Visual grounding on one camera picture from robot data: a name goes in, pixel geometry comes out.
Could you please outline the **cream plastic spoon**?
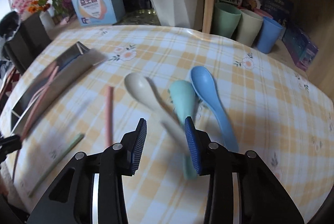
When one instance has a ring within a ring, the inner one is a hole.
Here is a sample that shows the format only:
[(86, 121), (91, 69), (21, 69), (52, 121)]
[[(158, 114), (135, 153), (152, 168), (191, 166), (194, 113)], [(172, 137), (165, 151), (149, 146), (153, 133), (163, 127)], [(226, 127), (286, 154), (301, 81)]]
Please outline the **cream plastic spoon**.
[(181, 151), (189, 156), (189, 148), (184, 130), (180, 124), (166, 111), (160, 104), (156, 94), (154, 93), (149, 81), (136, 72), (132, 72), (125, 77), (124, 80), (127, 92), (138, 103), (149, 108), (158, 121), (164, 126), (168, 134), (174, 139)]

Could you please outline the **blue plastic spoon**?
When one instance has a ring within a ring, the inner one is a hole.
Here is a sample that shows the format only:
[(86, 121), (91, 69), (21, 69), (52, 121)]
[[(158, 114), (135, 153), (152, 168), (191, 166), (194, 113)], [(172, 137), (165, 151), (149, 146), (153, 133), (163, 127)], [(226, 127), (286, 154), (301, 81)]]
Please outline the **blue plastic spoon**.
[(190, 80), (196, 94), (216, 117), (222, 134), (224, 147), (229, 151), (239, 152), (239, 146), (234, 135), (232, 124), (220, 101), (212, 74), (204, 66), (195, 66), (190, 71)]

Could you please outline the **blue chopstick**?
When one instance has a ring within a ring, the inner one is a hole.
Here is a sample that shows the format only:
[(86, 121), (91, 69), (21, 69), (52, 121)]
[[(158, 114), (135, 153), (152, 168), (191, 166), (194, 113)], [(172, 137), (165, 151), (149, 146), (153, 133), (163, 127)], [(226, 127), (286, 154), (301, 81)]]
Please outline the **blue chopstick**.
[(81, 56), (81, 52), (78, 49), (67, 50), (58, 58), (58, 71), (61, 71), (66, 67), (72, 60), (75, 60), (78, 56)]

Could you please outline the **pink chopstick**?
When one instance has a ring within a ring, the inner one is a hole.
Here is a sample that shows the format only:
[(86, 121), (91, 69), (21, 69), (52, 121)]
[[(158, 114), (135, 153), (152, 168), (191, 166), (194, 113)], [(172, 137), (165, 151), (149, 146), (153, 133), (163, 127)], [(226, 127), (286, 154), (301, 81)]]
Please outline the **pink chopstick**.
[(41, 102), (43, 101), (47, 91), (49, 90), (49, 87), (52, 83), (52, 81), (54, 80), (57, 72), (58, 72), (58, 69), (59, 69), (59, 66), (56, 66), (54, 68), (54, 70), (52, 71), (52, 73), (50, 74), (50, 77), (48, 79), (48, 81), (46, 82), (46, 84), (43, 86), (43, 89), (41, 90), (41, 92), (39, 93), (39, 96), (37, 97), (37, 100), (35, 102), (35, 105), (33, 106), (30, 114), (29, 114), (29, 117), (24, 125), (24, 128), (23, 128), (23, 132), (22, 132), (22, 136), (20, 138), (20, 141), (23, 142), (23, 140), (26, 138), (26, 136), (28, 135), (28, 132), (33, 124), (33, 120), (36, 116), (36, 112), (38, 111), (38, 108), (41, 104)]
[(105, 138), (106, 147), (112, 145), (113, 141), (113, 91), (114, 88), (108, 86), (106, 90), (106, 109), (105, 109)]

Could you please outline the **green chopstick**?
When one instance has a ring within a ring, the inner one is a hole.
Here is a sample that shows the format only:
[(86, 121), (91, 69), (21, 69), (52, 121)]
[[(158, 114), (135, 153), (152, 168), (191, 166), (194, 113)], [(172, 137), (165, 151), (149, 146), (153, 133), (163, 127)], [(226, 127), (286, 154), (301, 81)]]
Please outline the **green chopstick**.
[(44, 173), (39, 177), (38, 181), (28, 194), (28, 197), (31, 198), (36, 190), (40, 187), (42, 182), (49, 176), (49, 174), (53, 171), (53, 169), (70, 153), (72, 149), (74, 149), (79, 142), (85, 137), (85, 134), (79, 133), (77, 134), (72, 141), (65, 146), (64, 150), (53, 160), (52, 164), (44, 171)]

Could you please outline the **teal plastic spoon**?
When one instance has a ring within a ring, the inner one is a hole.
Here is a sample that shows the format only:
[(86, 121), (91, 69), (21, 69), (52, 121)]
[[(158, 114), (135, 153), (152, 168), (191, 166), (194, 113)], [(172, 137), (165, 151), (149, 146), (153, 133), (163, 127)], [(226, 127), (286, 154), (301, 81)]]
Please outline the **teal plastic spoon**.
[[(185, 119), (190, 116), (193, 118), (196, 94), (192, 84), (185, 80), (174, 81), (169, 87), (169, 94), (174, 106), (174, 112), (184, 127)], [(185, 179), (196, 179), (197, 173), (192, 165), (191, 156), (183, 156), (183, 176)]]

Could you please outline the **yellow plaid floral tablecloth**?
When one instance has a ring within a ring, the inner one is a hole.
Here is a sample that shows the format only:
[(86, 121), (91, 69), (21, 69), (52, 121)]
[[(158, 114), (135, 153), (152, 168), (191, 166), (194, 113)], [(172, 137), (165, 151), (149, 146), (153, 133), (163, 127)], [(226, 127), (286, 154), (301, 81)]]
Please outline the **yellow plaid floral tablecloth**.
[(202, 223), (208, 178), (183, 176), (183, 153), (158, 114), (158, 99), (183, 123), (220, 142), (233, 133), (239, 151), (253, 150), (290, 194), (305, 222), (333, 186), (333, 102), (308, 79), (270, 56), (225, 37), (183, 28), (119, 26), (62, 32), (31, 64), (1, 114), (11, 112), (36, 76), (75, 43), (104, 55), (54, 103), (7, 167), (31, 211), (69, 161), (55, 159), (83, 134), (75, 151), (102, 152), (139, 119), (147, 138), (138, 171), (123, 180), (130, 223)]

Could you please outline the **stainless steel utensil tray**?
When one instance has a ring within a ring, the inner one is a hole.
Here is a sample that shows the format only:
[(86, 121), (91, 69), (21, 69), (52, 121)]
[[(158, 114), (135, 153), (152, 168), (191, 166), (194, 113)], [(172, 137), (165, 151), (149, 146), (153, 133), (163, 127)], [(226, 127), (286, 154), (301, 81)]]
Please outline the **stainless steel utensil tray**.
[[(72, 85), (94, 65), (106, 59), (105, 54), (102, 54), (96, 49), (90, 49), (80, 42), (75, 43), (67, 50), (75, 49), (78, 49), (82, 55), (78, 56), (75, 60), (72, 60), (66, 67), (57, 72), (49, 90), (38, 108), (38, 111), (36, 112), (33, 124), (36, 119), (38, 119), (38, 117), (42, 115), (44, 111), (46, 111), (46, 109), (61, 95), (61, 93), (68, 88), (68, 86)], [(39, 93), (48, 81), (54, 68), (58, 66), (59, 57), (60, 55), (34, 78), (31, 85), (28, 86), (21, 98), (16, 101), (14, 107), (11, 109), (10, 129), (12, 134), (22, 134), (24, 125), (35, 105)]]

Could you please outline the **blue plastic cup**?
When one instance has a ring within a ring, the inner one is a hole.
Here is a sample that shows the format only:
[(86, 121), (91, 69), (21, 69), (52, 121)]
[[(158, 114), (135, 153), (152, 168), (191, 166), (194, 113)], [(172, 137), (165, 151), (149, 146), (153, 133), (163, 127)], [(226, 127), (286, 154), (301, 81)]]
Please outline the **blue plastic cup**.
[(259, 32), (256, 47), (258, 51), (268, 54), (280, 36), (283, 26), (275, 20), (264, 16), (263, 24)]

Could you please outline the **cream plastic cup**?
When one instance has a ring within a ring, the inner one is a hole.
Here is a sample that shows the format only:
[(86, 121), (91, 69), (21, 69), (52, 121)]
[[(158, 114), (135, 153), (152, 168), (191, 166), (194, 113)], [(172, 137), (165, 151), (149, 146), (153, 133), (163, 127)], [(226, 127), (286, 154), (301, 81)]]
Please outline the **cream plastic cup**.
[(238, 24), (236, 41), (251, 47), (262, 27), (263, 17), (247, 9), (240, 11), (241, 19)]

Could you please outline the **green plastic cup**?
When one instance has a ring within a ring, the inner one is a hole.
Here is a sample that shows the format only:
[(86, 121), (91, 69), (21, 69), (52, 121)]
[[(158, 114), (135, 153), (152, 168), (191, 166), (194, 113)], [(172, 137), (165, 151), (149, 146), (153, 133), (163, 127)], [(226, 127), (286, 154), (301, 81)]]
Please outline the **green plastic cup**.
[(212, 34), (230, 39), (237, 28), (241, 15), (241, 10), (235, 6), (217, 2), (213, 10)]

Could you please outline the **purple small box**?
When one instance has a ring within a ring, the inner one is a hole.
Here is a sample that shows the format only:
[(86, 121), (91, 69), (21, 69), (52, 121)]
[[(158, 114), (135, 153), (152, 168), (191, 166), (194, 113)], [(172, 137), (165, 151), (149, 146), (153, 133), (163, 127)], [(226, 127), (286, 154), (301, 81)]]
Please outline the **purple small box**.
[(286, 29), (282, 42), (294, 64), (301, 70), (307, 71), (319, 50), (309, 36), (299, 27), (290, 26)]

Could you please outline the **gold embossed tin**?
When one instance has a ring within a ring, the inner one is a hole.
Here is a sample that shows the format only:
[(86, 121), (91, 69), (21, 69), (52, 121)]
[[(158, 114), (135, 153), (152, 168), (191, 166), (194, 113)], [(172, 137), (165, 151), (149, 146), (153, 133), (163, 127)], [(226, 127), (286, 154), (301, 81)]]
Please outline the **gold embossed tin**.
[(140, 9), (126, 13), (115, 25), (160, 25), (160, 21), (154, 9)]

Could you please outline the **pink plastic cup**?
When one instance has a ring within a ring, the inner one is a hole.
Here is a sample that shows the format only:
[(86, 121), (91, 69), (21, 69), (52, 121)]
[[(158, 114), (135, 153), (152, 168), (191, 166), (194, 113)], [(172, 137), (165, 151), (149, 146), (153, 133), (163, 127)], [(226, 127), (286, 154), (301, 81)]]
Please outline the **pink plastic cup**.
[(255, 9), (254, 9), (254, 12), (255, 12), (256, 14), (262, 16), (262, 17), (265, 17), (265, 16), (266, 16), (266, 17), (268, 17), (268, 18), (270, 18), (270, 19), (273, 19), (273, 16), (270, 15), (269, 13), (265, 12), (264, 10), (255, 8)]

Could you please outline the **light blue probiotic box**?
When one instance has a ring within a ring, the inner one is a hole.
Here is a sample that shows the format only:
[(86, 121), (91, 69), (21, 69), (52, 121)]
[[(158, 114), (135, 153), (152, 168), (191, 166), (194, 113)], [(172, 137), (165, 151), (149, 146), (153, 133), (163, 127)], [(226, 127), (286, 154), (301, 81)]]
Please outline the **light blue probiotic box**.
[(71, 0), (71, 2), (82, 27), (117, 22), (111, 0)]

